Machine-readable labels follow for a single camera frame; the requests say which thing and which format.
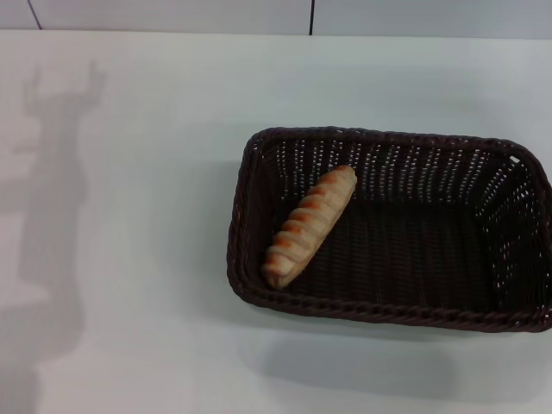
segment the bread basket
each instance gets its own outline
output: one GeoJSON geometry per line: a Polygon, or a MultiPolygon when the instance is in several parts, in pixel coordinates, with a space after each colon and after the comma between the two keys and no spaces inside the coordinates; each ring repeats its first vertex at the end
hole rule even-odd
{"type": "Polygon", "coordinates": [[[552,326],[551,191],[510,141],[336,127],[261,131],[243,155],[227,253],[234,292],[310,317],[449,329],[552,326]],[[332,167],[354,195],[283,291],[260,274],[288,213],[332,167]]]}

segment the bread roll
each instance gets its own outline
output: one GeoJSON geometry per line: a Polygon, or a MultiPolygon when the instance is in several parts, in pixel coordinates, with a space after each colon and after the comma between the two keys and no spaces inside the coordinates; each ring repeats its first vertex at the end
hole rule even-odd
{"type": "Polygon", "coordinates": [[[343,213],[355,185],[354,169],[338,166],[307,192],[267,251],[261,270],[271,287],[286,287],[306,268],[343,213]]]}

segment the bread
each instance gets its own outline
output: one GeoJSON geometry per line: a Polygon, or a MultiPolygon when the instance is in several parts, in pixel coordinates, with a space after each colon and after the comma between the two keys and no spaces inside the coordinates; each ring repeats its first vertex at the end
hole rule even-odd
{"type": "Polygon", "coordinates": [[[355,185],[354,169],[338,166],[307,192],[267,250],[261,271],[271,287],[286,287],[306,268],[343,213],[355,185]]]}

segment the white table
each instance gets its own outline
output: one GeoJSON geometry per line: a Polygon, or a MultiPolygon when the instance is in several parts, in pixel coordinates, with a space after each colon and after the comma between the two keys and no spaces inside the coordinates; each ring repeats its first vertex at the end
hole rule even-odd
{"type": "Polygon", "coordinates": [[[498,136],[552,173],[552,41],[0,33],[0,413],[543,413],[552,333],[291,317],[226,243],[270,126],[498,136]]]}

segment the basket rim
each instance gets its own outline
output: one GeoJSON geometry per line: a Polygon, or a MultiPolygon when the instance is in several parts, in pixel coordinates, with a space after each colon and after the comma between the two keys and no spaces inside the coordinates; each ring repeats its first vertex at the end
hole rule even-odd
{"type": "MultiPolygon", "coordinates": [[[[497,138],[480,138],[470,135],[438,135],[402,133],[393,131],[378,131],[360,128],[315,127],[289,128],[274,127],[264,129],[249,140],[243,152],[238,182],[233,204],[232,220],[229,226],[229,243],[227,250],[227,276],[235,294],[244,301],[260,307],[267,307],[286,313],[294,313],[314,317],[335,317],[358,320],[370,323],[399,323],[406,325],[435,326],[449,329],[478,330],[483,332],[531,331],[539,332],[552,328],[552,317],[544,320],[544,315],[552,310],[548,304],[535,311],[510,312],[474,312],[450,308],[422,307],[420,305],[374,304],[367,301],[344,301],[338,299],[319,298],[314,296],[298,296],[289,292],[279,292],[267,288],[259,288],[250,284],[242,277],[245,269],[238,260],[242,242],[242,215],[249,210],[248,195],[251,191],[252,179],[249,173],[254,173],[263,150],[268,150],[277,142],[295,140],[300,137],[304,141],[358,141],[362,143],[408,144],[418,147],[438,147],[454,149],[475,149],[486,152],[502,153],[524,161],[530,169],[531,179],[536,188],[542,189],[538,201],[543,209],[547,223],[552,223],[551,209],[552,190],[547,180],[543,166],[535,155],[526,147],[513,141],[497,138]],[[239,203],[239,196],[245,203],[239,203]]],[[[548,243],[549,258],[552,260],[552,243],[550,243],[550,225],[545,227],[545,242],[548,243]]]]}

